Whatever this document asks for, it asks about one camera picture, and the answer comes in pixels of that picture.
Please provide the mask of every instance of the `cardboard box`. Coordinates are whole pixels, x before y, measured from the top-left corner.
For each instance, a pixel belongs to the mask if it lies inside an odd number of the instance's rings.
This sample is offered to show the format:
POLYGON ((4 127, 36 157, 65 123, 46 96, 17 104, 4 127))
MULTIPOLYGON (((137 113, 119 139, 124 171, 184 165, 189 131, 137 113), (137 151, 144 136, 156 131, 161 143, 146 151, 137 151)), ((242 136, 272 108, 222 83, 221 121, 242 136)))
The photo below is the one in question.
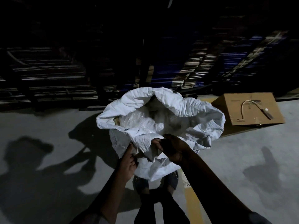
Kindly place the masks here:
POLYGON ((225 93, 211 104, 225 115, 223 136, 285 123, 272 93, 225 93))

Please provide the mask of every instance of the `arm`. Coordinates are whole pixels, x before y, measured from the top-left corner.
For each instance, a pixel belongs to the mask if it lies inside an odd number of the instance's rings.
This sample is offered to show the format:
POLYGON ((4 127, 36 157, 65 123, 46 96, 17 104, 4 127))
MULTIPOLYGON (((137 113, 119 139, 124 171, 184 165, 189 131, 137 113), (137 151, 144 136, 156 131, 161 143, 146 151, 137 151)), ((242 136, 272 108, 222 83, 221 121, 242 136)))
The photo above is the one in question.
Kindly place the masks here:
POLYGON ((133 144, 130 143, 102 191, 89 208, 74 218, 70 224, 98 224, 101 215, 107 219, 109 224, 116 222, 126 183, 131 179, 138 165, 131 154, 132 150, 133 144))
POLYGON ((152 143, 177 165, 180 165, 198 199, 213 224, 247 223, 251 212, 213 173, 207 164, 191 148, 173 135, 154 139, 152 143))

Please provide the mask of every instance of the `concrete floor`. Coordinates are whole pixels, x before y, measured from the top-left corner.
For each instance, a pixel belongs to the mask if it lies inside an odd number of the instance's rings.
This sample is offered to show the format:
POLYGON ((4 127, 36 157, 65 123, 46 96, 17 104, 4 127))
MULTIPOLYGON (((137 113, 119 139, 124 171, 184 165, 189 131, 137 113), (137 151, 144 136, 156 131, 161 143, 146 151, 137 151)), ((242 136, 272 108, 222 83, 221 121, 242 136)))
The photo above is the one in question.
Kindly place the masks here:
MULTIPOLYGON (((273 224, 299 222, 299 101, 279 102, 286 124, 221 138, 200 152, 250 209, 273 224)), ((103 188, 116 164, 98 112, 0 113, 0 223, 67 224, 103 188)), ((155 188, 159 181, 151 183, 155 188)), ((186 212, 180 181, 175 200, 186 212)), ((126 186, 117 223, 133 223, 140 200, 126 186)), ((162 207, 155 205, 163 223, 162 207)))

